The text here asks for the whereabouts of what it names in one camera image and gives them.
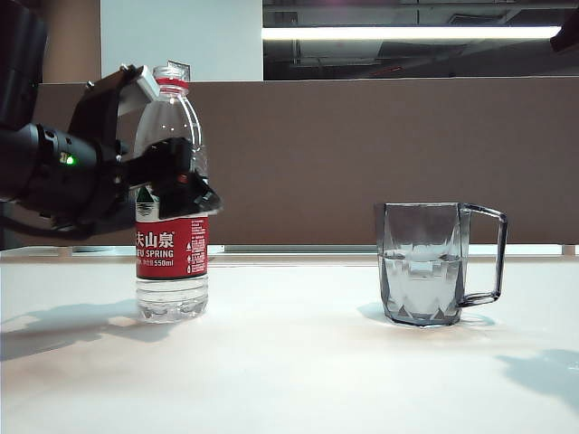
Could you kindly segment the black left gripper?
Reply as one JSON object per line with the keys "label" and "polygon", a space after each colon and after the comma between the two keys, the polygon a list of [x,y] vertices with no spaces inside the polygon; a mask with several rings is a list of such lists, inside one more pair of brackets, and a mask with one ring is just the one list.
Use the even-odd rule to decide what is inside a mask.
{"label": "black left gripper", "polygon": [[[74,223],[81,231],[124,231],[135,224],[135,200],[130,197],[122,156],[126,144],[114,139],[100,146],[94,185]],[[129,182],[155,182],[160,217],[217,213],[221,197],[205,179],[191,170],[191,144],[170,137],[147,147],[128,161]]]}

